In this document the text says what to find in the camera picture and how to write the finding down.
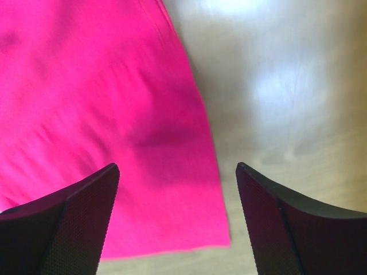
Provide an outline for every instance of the brown surface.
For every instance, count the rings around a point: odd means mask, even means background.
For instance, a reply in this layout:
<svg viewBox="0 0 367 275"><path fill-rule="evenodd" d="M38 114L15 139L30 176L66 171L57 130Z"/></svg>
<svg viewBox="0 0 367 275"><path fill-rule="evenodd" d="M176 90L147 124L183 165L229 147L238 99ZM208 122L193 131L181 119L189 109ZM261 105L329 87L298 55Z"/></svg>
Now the brown surface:
<svg viewBox="0 0 367 275"><path fill-rule="evenodd" d="M165 2L208 109L233 245L104 263L99 274L256 274L239 161L367 212L367 1Z"/></svg>

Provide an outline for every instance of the towel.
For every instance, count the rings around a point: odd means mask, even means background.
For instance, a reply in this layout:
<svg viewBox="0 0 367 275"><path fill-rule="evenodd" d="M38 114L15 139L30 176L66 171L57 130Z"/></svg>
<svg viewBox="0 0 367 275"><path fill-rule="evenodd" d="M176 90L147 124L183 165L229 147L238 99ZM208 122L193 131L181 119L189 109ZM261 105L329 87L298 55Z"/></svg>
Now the towel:
<svg viewBox="0 0 367 275"><path fill-rule="evenodd" d="M103 260L228 246L204 104L163 3L0 6L0 209L115 162Z"/></svg>

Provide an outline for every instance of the cloth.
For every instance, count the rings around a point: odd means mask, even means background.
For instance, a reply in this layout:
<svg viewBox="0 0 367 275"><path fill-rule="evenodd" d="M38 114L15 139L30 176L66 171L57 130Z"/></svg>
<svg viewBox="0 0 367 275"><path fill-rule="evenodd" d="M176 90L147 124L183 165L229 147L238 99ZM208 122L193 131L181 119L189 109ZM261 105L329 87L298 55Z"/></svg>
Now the cloth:
<svg viewBox="0 0 367 275"><path fill-rule="evenodd" d="M162 2L0 6L0 209L115 162L102 259L228 246L205 108Z"/></svg>

